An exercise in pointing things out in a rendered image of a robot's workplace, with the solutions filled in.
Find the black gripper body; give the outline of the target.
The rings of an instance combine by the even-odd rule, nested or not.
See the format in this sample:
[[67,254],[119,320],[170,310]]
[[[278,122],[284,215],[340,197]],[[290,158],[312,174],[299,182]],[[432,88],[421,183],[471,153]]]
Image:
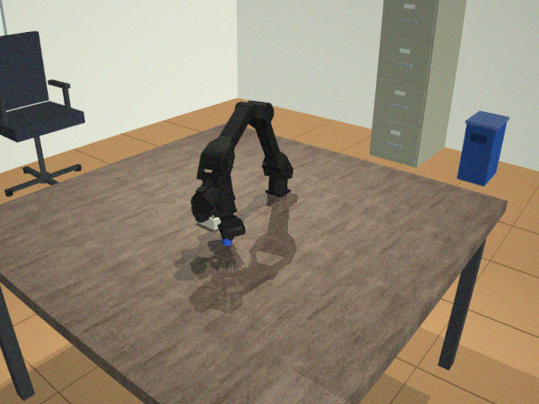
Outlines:
[[245,234],[245,226],[242,220],[236,215],[233,215],[233,213],[237,212],[237,207],[234,200],[235,195],[232,191],[228,196],[222,197],[216,204],[216,209],[221,217],[219,231],[222,239],[228,239]]

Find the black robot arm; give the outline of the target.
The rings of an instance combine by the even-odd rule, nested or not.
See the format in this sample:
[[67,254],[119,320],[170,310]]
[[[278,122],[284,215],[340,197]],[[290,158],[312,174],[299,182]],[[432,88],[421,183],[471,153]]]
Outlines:
[[[236,103],[221,134],[210,141],[200,154],[196,179],[202,180],[202,185],[190,201],[195,221],[203,223],[213,215],[214,218],[219,217],[216,204],[232,192],[234,148],[248,124],[256,130],[265,155],[262,168],[264,176],[269,176],[269,189],[265,193],[282,197],[291,192],[287,182],[292,178],[293,167],[278,147],[271,124],[273,117],[274,108],[270,103],[251,100]],[[213,171],[204,172],[205,169]]]

